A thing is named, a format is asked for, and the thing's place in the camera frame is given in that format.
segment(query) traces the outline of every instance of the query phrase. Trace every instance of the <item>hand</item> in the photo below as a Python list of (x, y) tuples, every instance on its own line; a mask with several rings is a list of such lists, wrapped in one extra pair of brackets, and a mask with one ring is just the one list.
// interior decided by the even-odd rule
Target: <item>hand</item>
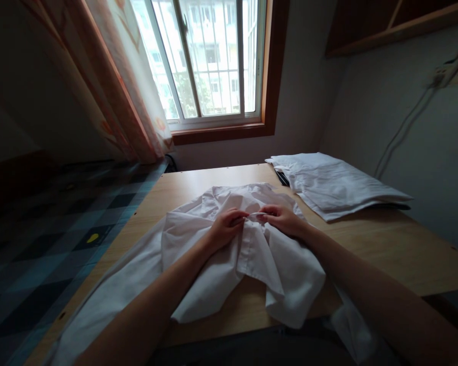
[(207, 241), (207, 245), (213, 252), (218, 251), (241, 232), (244, 218), (247, 216), (249, 216), (247, 212), (240, 211), (235, 207), (230, 208), (217, 217), (203, 239)]
[(260, 215), (258, 219), (268, 222), (288, 236), (302, 238), (308, 224), (301, 220), (292, 210), (280, 205), (266, 205), (260, 209), (267, 215)]

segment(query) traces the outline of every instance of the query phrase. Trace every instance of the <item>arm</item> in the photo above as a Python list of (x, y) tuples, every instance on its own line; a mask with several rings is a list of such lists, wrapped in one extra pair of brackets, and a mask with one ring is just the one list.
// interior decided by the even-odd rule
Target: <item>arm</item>
[(419, 296), (358, 258), (286, 207), (268, 205), (262, 221), (298, 237), (374, 326), (412, 363), (458, 362), (458, 330)]
[(242, 230), (246, 216), (235, 208), (221, 214), (204, 237), (117, 314), (75, 364), (146, 363), (198, 272)]

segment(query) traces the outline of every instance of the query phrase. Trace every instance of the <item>window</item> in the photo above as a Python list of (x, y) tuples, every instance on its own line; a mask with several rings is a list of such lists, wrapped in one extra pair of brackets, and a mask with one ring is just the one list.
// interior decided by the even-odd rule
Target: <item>window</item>
[(187, 63), (185, 61), (185, 54), (183, 53), (183, 50), (178, 50), (178, 55), (180, 56), (180, 63), (182, 67), (187, 67)]
[(231, 80), (231, 91), (238, 92), (239, 91), (239, 83), (237, 80)]
[(220, 62), (219, 48), (216, 45), (206, 45), (205, 59), (209, 64)]
[(218, 93), (219, 92), (219, 84), (217, 84), (216, 82), (211, 82), (210, 83), (210, 90), (213, 93)]
[(266, 0), (130, 1), (145, 4), (133, 8), (150, 21), (145, 47), (159, 49), (151, 71), (172, 131), (262, 123)]
[(161, 62), (161, 55), (158, 52), (152, 52), (151, 55), (153, 56), (153, 60), (156, 63)]
[(227, 24), (236, 24), (236, 4), (227, 4)]
[(200, 24), (204, 22), (215, 23), (215, 9), (212, 6), (191, 6), (190, 14), (192, 15), (192, 22)]
[(198, 14), (198, 8), (191, 7), (190, 12), (192, 14), (192, 22), (195, 24), (200, 24), (200, 16)]
[(168, 84), (161, 84), (161, 88), (163, 89), (163, 96), (168, 98), (171, 95), (171, 90), (169, 89)]

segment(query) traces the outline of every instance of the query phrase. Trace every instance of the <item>window sill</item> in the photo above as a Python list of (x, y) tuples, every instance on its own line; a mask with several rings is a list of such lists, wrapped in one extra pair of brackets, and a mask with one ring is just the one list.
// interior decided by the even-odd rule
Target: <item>window sill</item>
[(173, 135), (175, 145), (188, 145), (211, 141), (271, 136), (275, 134), (275, 126), (259, 122), (236, 126), (173, 131), (171, 134)]

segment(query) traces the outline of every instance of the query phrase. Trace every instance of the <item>wooden shelf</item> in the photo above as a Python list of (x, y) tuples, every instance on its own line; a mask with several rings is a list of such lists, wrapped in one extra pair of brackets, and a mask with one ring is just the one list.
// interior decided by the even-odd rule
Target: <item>wooden shelf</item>
[(457, 0), (339, 0), (326, 56), (364, 52), (455, 24)]

